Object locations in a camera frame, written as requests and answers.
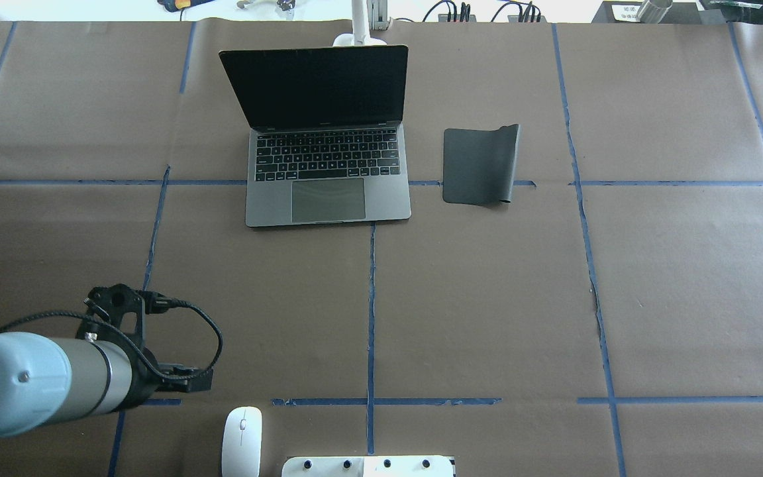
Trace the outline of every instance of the white lamp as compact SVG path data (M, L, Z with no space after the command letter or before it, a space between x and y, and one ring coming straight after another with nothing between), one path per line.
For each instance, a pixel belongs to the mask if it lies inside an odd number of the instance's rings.
M366 0L352 0L352 33L343 33L334 39L334 46L387 45L384 40L370 36Z

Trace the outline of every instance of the computer mouse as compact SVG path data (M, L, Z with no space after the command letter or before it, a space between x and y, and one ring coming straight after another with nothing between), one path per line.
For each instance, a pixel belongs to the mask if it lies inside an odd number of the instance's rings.
M225 419L222 477L258 477L261 469L261 411L238 407Z

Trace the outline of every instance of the power strip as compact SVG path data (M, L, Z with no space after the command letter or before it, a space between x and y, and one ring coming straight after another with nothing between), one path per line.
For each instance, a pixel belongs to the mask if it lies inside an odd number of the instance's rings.
M447 23L446 17L448 17L448 13L437 13L437 22L438 23ZM474 23L475 21L476 21L476 16L475 15L470 15L470 18L466 22L455 21L455 22L449 22L449 23Z
M455 477L445 456L325 456L291 458L281 477Z
M508 15L508 23L530 23L528 21L517 21L518 18L520 18L520 15ZM540 21L534 23L548 23L548 21L546 21L545 15L541 15Z

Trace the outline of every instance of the black cable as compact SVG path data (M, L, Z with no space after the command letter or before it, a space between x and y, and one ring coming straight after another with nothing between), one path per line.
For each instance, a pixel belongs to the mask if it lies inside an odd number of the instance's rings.
M220 359L220 355L222 354L222 347L223 347L222 333L220 332L220 329L217 328L217 325L214 323L214 321L211 320L211 318L204 311L202 311L202 309L200 309L199 306L196 306L193 303L190 303L188 301L181 301L180 299L173 299L172 304L173 304L173 307L189 308L193 311L196 311L197 314L199 314L199 316L202 317L203 320L209 324L209 326L212 328L212 330L214 330L214 332L217 335L217 350L216 350L216 353L214 354L214 359L211 360L211 362L209 363L208 366L206 366L206 368L200 369L200 371L194 372L194 374L191 374L189 376L170 376L169 374L163 374L163 372L155 368L155 366L152 365L151 362L149 362L149 359L146 358L146 355L144 355L143 352L137 348L137 345L134 344L133 341L131 341L131 338L129 338L128 336L125 336L125 333L119 330L118 328L116 328L116 326L110 323L103 322L99 318L92 317L90 315L86 315L84 313L79 313L76 311L51 310L51 311L43 311L40 313L35 313L34 315L29 315L27 317L19 318L18 320L14 320L13 322L0 327L0 333L4 333L8 331L9 329L16 328L25 323L41 320L43 318L73 317L73 318L82 320L84 322L97 324L100 327L109 329L111 332L116 333L116 335L119 336L119 338L122 338L122 341L124 341L125 344L131 347L131 350L133 350L135 354L137 355L137 359L139 359L140 362L142 362L143 365L146 366L146 369L148 369L149 372L151 372L154 376L160 378L161 380L167 380L167 381L194 380L195 378L203 376L204 374L208 374L208 372L210 372L211 369L214 368L214 365L216 365L217 360Z
M503 3L502 6L499 7L499 9L496 11L496 13L493 14L493 18L490 19L491 23L496 20L496 17L499 16L499 13L502 12L502 10L509 5L516 5L519 9L518 15L517 15L517 21L518 22L535 22L535 15L538 15L538 22L540 21L541 17L541 11L540 9L534 4L534 2L517 2L514 0L508 0L507 2ZM526 11L523 11L523 5L526 5Z
M433 10L439 7L442 3L446 3L446 8L449 9L449 5L452 6L452 11L447 13L446 19L447 21L452 21L455 17L458 16L458 6L455 5L455 2L452 0L440 0L440 2L437 2L432 6L432 8L429 9L429 11L426 12L426 16L423 17L423 21L426 21L427 18L429 18L429 15L432 14Z
M490 22L493 23L494 19L496 19L497 16L499 16L499 13L502 12L502 10L509 5L516 5L520 9L520 16L523 16L523 4L519 2L505 2L502 4L502 6L499 7L499 10L496 11L496 13L493 14L493 18L490 19Z

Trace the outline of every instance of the silver laptop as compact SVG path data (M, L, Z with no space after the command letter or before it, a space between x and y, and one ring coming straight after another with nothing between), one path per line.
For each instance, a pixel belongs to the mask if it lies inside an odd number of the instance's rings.
M221 51L252 132L246 225L411 216L408 48Z

